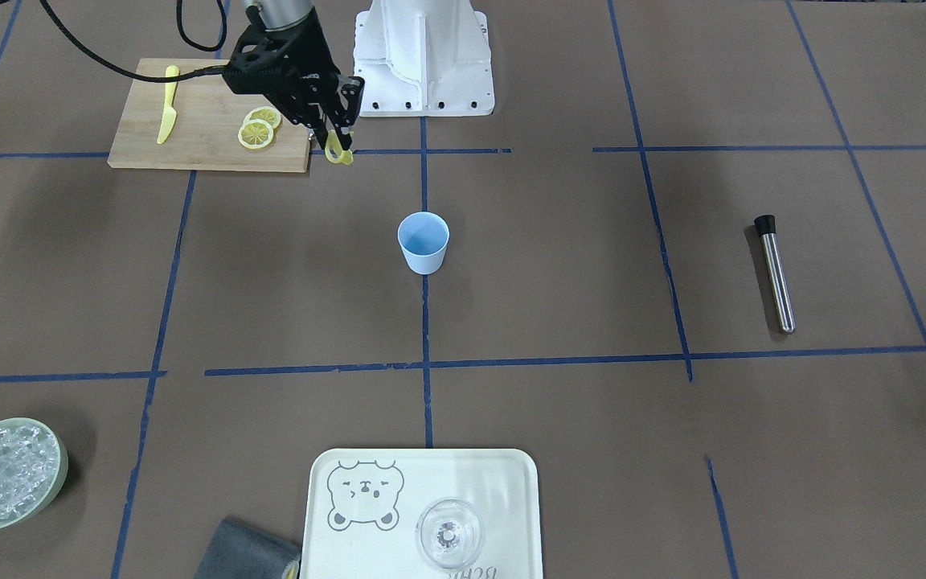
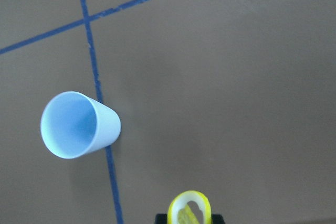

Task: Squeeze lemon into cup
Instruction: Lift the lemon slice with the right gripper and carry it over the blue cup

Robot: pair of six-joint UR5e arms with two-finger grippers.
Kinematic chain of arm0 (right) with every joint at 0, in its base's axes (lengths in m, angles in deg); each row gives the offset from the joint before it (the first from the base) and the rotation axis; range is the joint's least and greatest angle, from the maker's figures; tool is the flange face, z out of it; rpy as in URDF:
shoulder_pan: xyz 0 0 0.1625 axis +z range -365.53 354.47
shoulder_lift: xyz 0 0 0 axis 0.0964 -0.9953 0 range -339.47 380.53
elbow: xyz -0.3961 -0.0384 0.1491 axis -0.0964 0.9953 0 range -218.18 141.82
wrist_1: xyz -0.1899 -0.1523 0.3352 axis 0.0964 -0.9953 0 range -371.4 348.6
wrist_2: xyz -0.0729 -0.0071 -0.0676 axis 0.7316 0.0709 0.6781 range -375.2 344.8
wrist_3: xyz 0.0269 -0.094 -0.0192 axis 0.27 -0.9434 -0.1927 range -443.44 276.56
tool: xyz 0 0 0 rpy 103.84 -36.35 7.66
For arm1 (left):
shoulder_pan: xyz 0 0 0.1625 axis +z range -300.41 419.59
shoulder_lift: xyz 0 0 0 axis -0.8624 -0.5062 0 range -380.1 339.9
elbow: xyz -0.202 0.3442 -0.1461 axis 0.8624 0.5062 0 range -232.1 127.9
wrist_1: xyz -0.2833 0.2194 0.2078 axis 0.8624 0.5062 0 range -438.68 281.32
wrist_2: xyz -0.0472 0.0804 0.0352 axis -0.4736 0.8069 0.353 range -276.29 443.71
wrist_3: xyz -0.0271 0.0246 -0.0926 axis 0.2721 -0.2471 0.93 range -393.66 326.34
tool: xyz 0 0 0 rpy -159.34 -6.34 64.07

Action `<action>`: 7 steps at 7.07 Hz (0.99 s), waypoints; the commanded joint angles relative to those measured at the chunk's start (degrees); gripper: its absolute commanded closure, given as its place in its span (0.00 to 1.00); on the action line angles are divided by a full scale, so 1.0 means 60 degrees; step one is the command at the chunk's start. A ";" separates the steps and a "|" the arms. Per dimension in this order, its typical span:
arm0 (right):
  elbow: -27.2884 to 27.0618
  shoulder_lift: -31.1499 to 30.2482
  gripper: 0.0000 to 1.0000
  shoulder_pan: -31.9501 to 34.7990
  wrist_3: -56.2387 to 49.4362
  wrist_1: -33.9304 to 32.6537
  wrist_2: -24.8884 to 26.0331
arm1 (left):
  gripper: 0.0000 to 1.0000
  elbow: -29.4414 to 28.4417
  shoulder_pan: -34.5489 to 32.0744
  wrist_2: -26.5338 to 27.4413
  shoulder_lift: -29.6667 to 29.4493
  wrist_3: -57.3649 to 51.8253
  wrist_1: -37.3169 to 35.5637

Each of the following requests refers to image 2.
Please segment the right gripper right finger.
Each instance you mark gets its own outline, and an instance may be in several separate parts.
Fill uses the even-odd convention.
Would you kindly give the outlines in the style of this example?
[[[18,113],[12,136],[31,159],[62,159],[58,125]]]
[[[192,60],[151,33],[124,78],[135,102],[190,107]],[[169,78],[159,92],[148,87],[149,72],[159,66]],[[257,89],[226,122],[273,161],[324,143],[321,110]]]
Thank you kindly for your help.
[[[211,224],[225,224],[224,217],[221,214],[212,214]]]

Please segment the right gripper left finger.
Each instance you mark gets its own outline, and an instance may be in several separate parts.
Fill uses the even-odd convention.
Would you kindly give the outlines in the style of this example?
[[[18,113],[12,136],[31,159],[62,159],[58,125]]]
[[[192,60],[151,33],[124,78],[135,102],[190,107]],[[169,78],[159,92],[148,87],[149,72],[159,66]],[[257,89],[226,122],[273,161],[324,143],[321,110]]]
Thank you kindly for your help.
[[[156,214],[155,224],[168,224],[167,214]]]

